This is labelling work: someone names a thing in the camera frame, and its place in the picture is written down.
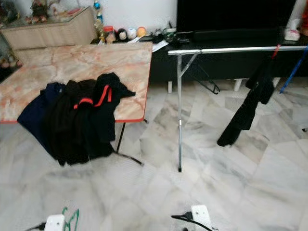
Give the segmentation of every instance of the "navy blue cloth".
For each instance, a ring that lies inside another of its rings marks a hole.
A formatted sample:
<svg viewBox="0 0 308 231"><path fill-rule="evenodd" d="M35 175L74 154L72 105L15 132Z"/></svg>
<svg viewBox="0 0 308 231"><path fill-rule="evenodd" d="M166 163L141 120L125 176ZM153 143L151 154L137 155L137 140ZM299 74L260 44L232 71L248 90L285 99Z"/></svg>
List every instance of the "navy blue cloth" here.
<svg viewBox="0 0 308 231"><path fill-rule="evenodd" d="M57 99L64 88L65 84L62 83L47 84L46 89L40 91L40 95L28 104L17 119L18 123L31 132L47 152L50 148L46 134L42 132L41 123L47 108Z"/></svg>

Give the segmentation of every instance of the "marble-pattern tabletop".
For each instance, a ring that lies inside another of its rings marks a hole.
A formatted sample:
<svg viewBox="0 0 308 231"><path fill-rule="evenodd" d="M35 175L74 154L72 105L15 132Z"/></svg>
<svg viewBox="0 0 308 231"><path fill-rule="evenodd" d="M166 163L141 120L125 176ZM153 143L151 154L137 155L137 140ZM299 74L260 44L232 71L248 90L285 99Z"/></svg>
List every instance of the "marble-pattern tabletop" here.
<svg viewBox="0 0 308 231"><path fill-rule="evenodd" d="M124 98L115 110L117 122L144 118L152 43L76 45L46 48L0 84L0 122L16 121L46 84L96 79L115 72L136 96Z"/></svg>

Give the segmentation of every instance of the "blue stick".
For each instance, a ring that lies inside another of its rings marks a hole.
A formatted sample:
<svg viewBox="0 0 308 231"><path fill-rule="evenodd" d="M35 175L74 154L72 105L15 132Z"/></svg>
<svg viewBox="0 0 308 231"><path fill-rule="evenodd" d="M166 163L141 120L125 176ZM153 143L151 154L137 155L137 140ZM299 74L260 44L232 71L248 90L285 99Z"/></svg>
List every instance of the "blue stick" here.
<svg viewBox="0 0 308 231"><path fill-rule="evenodd" d="M283 87L280 89L280 94L283 93L284 89L288 86L289 82L291 81L291 79L293 78L293 76L296 74L297 70L299 69L299 67L301 66L303 60L305 59L305 56L308 52L308 45L306 46L306 49L304 50L303 56L300 60L298 60L298 63L296 64L296 66L294 67L292 73L290 74L290 77L288 77L287 81L284 83Z"/></svg>

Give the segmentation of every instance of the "power cord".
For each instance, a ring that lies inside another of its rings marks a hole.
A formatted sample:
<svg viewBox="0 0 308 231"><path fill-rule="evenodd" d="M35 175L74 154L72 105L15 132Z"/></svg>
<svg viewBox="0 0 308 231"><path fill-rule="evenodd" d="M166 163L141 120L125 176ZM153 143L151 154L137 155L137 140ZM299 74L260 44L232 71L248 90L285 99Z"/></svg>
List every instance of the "power cord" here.
<svg viewBox="0 0 308 231"><path fill-rule="evenodd" d="M31 230L42 230L43 231L45 229L45 225L46 225L46 222L43 222L39 224L38 226L27 229L26 231L31 231Z"/></svg>
<svg viewBox="0 0 308 231"><path fill-rule="evenodd" d="M193 214L191 212L186 212L185 214L183 215L173 215L171 216L172 218L174 219L178 219L178 220L184 220L186 222L190 222L190 223L193 223L193 224L196 224L196 225L199 225L201 226L202 228L208 230L208 231L213 231L212 229L208 228L207 226L197 222L197 221L194 221L193 220Z"/></svg>

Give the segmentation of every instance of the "wooden cabinet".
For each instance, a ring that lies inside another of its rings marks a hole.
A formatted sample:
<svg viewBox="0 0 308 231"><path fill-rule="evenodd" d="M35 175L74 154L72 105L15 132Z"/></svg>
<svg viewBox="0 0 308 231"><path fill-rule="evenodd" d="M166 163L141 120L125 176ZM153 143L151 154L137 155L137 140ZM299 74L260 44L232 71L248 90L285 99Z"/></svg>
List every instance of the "wooden cabinet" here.
<svg viewBox="0 0 308 231"><path fill-rule="evenodd" d="M87 7L69 18L50 18L48 23L35 25L17 22L1 32L15 55L26 64L46 47L90 44L96 38L93 24L92 9Z"/></svg>

